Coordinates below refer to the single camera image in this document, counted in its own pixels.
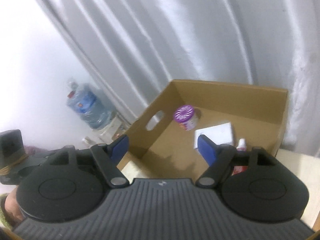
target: curtain fold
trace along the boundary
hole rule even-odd
[[[283,146],[318,153],[319,0],[37,1],[129,122],[172,79],[276,86]]]

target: box handle hole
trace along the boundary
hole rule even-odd
[[[151,119],[146,125],[147,131],[153,130],[156,127],[156,125],[163,119],[163,117],[164,117],[164,111],[160,110],[156,112],[156,114],[153,117],[151,117]]]

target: white paper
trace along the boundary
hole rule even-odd
[[[195,149],[198,148],[198,137],[201,134],[204,134],[205,136],[207,136],[215,144],[234,145],[232,126],[231,126],[230,122],[196,130],[195,131],[195,144],[194,144]]]

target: blue gripper pad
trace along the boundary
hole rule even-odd
[[[204,160],[211,166],[217,158],[218,145],[211,141],[207,136],[201,134],[198,137],[198,151]]]
[[[126,135],[122,135],[113,143],[108,145],[108,155],[110,156],[112,162],[118,165],[128,149],[129,137]]]

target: blue water bottle label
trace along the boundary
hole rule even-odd
[[[91,106],[95,103],[96,100],[97,97],[95,96],[95,94],[91,91],[88,91],[84,98],[77,103],[75,109],[77,112],[85,114],[90,111]]]

